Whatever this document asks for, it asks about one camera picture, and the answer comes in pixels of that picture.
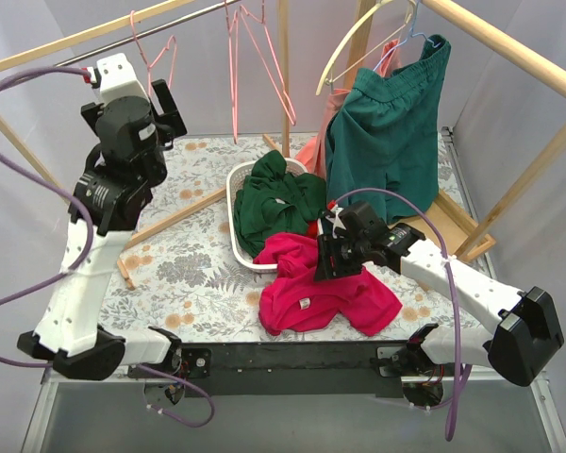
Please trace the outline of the magenta t shirt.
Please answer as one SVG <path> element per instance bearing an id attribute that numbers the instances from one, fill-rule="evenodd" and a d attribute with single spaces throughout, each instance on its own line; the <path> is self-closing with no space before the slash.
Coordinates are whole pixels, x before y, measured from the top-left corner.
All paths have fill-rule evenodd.
<path id="1" fill-rule="evenodd" d="M 269 334 L 323 329 L 341 314 L 351 327 L 374 336 L 402 309 L 397 296 L 365 268 L 357 276 L 316 281 L 317 259 L 317 242 L 293 233 L 268 238 L 254 258 L 256 264 L 277 265 L 277 277 L 261 292 L 258 307 Z"/>

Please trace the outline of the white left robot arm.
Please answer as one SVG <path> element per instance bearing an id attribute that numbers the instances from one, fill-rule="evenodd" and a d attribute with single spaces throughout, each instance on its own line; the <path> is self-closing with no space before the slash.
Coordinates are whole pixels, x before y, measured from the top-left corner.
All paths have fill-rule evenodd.
<path id="1" fill-rule="evenodd" d="M 126 89 L 81 109 L 99 142 L 68 208 L 64 277 L 35 329 L 17 342 L 22 352 L 67 378 L 100 381 L 120 366 L 139 365 L 169 378 L 181 368 L 182 342 L 173 333 L 159 327 L 107 331 L 99 323 L 117 261 L 153 188 L 167 176 L 163 154 L 187 133 L 167 82 L 156 80 L 152 89 L 156 102 Z"/>

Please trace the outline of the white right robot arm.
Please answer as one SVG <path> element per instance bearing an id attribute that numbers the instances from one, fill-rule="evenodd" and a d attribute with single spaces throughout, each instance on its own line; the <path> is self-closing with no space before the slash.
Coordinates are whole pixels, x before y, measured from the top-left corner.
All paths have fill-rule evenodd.
<path id="1" fill-rule="evenodd" d="M 457 301 L 479 323 L 461 330 L 428 324 L 381 360 L 383 366 L 425 376 L 459 362 L 527 387 L 563 346 L 554 300 L 543 289 L 519 290 L 446 258 L 423 232 L 406 223 L 388 227 L 364 201 L 326 210 L 319 221 L 331 228 L 317 236 L 316 280 L 357 276 L 372 262 Z"/>

